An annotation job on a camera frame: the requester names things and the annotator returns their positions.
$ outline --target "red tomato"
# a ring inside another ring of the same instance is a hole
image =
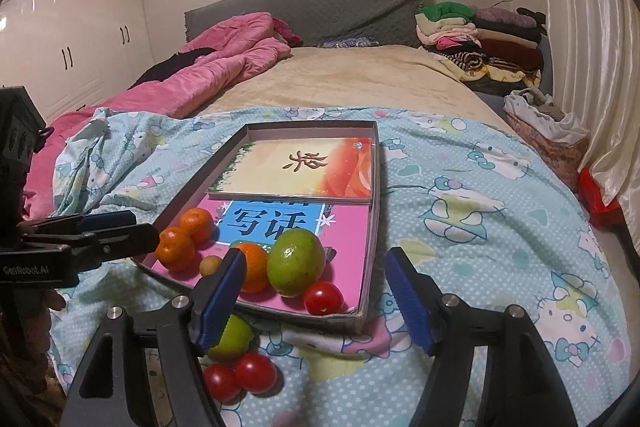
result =
[[[335,284],[314,282],[305,290],[305,308],[312,315],[338,313],[344,306],[344,298]]]
[[[249,393],[262,394],[276,385],[278,370],[267,357],[258,353],[247,353],[236,364],[236,378]]]
[[[204,368],[202,374],[209,388],[209,394],[219,402],[229,403],[242,391],[235,372],[226,365],[219,363],[209,365]]]

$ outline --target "light blue bedsheet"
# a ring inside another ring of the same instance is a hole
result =
[[[524,306],[581,426],[620,395],[629,370],[625,315],[580,206],[519,138],[477,121],[373,107],[259,107],[191,120],[99,109],[57,161],[57,214],[128,208],[138,222],[153,222],[243,124],[315,119],[378,122],[383,194],[370,323],[363,335],[342,337],[249,317],[285,386],[223,407],[228,426],[408,425],[431,360],[412,346],[380,270],[382,253],[395,245],[471,306]],[[54,314],[52,353],[65,383],[110,306],[154,309],[172,295],[130,262],[106,263],[63,293],[68,306]],[[465,426],[478,410],[483,359],[480,350]],[[159,380],[155,354],[149,372]],[[166,398],[154,389],[166,420]]]

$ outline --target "green cloth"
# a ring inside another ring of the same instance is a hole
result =
[[[451,1],[439,2],[436,6],[425,6],[422,13],[432,22],[450,17],[463,17],[466,22],[471,22],[476,16],[476,12],[469,6]]]

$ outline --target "green mango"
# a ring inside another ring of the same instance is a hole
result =
[[[217,346],[209,349],[212,359],[237,359],[249,350],[254,339],[254,329],[237,315],[229,315],[225,331]]]
[[[286,230],[269,252],[267,277],[274,290],[284,297],[304,293],[322,275],[326,263],[318,236],[305,229]]]

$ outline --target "beige blanket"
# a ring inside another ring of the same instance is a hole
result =
[[[439,61],[406,46],[296,48],[291,58],[222,92],[198,114],[254,105],[397,107],[472,118],[510,131]]]

